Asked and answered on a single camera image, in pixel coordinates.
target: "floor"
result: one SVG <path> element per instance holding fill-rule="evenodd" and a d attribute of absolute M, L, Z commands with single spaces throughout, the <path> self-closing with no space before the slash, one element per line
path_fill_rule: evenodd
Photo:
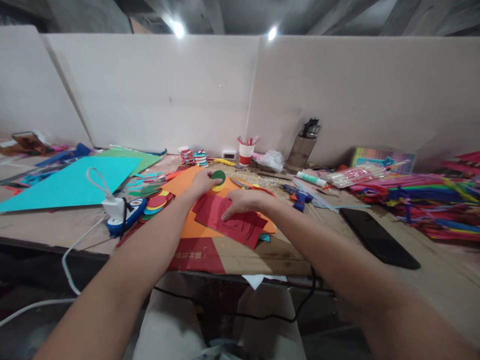
<path fill-rule="evenodd" d="M 215 292 L 220 286 L 225 291 L 225 282 L 209 282 L 207 278 L 195 279 L 190 276 L 187 281 L 198 289 L 195 296 L 200 299 L 206 294 Z M 292 299 L 295 308 L 305 297 L 304 291 L 294 291 Z M 0 283 L 0 319 L 8 316 L 12 311 L 28 304 L 48 300 L 68 298 L 70 294 L 50 292 L 29 286 L 7 287 Z M 0 327 L 0 360 L 31 359 L 40 346 L 54 329 L 55 325 L 67 311 L 69 305 L 51 305 L 30 310 L 3 327 Z M 298 325 L 311 323 L 315 319 L 322 319 L 336 311 L 334 299 L 323 295 L 314 295 L 302 309 L 298 318 Z M 225 319 L 209 315 L 208 311 L 201 309 L 199 312 L 202 332 L 205 339 L 224 336 L 228 333 Z M 127 347 L 124 360 L 132 359 L 135 345 L 139 336 L 145 310 L 140 311 L 135 324 L 132 338 Z M 372 355 L 363 338 L 362 332 L 357 328 L 347 330 L 324 331 L 322 334 L 311 333 L 304 336 L 303 345 L 308 359 L 372 359 Z"/>

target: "ceiling light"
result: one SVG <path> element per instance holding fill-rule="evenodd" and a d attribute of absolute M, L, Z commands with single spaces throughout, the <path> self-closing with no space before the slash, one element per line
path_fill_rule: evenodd
<path fill-rule="evenodd" d="M 268 40 L 273 40 L 275 36 L 277 36 L 277 28 L 272 27 L 270 32 L 268 33 Z"/>
<path fill-rule="evenodd" d="M 184 26 L 181 23 L 175 21 L 173 23 L 173 32 L 175 33 L 177 38 L 179 39 L 183 38 L 185 35 Z"/>

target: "white partition wall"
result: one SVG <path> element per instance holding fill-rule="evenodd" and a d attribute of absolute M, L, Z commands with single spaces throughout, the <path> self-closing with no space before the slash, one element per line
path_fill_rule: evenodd
<path fill-rule="evenodd" d="M 237 150 L 238 135 L 260 136 L 257 152 L 287 156 L 315 116 L 310 161 L 320 164 L 363 146 L 417 153 L 428 170 L 479 149 L 480 38 L 178 39 L 4 26 L 0 45 L 3 132 L 213 156 Z"/>
<path fill-rule="evenodd" d="M 48 34 L 98 147 L 209 154 L 244 135 L 259 38 L 255 36 Z"/>
<path fill-rule="evenodd" d="M 417 152 L 420 167 L 479 149 L 480 39 L 262 38 L 247 135 L 288 155 L 319 117 L 310 160 L 335 164 L 353 146 Z"/>
<path fill-rule="evenodd" d="M 0 131 L 34 131 L 57 144 L 91 146 L 34 26 L 0 26 Z"/>

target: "white paper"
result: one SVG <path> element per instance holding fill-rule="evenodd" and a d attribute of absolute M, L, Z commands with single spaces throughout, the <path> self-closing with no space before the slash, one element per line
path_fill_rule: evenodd
<path fill-rule="evenodd" d="M 242 277 L 250 284 L 253 290 L 257 290 L 264 278 L 270 280 L 280 280 L 287 282 L 287 277 L 284 275 L 242 275 Z"/>

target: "person's arm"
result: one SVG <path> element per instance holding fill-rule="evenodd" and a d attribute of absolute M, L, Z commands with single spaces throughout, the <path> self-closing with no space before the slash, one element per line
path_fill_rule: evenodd
<path fill-rule="evenodd" d="M 121 359 L 145 297 L 163 276 L 194 203 L 221 179 L 192 185 L 126 241 L 82 291 L 34 359 Z"/>
<path fill-rule="evenodd" d="M 270 218 L 357 316 L 379 359 L 477 359 L 477 353 L 393 270 L 360 244 L 258 190 L 234 190 L 235 213 Z"/>

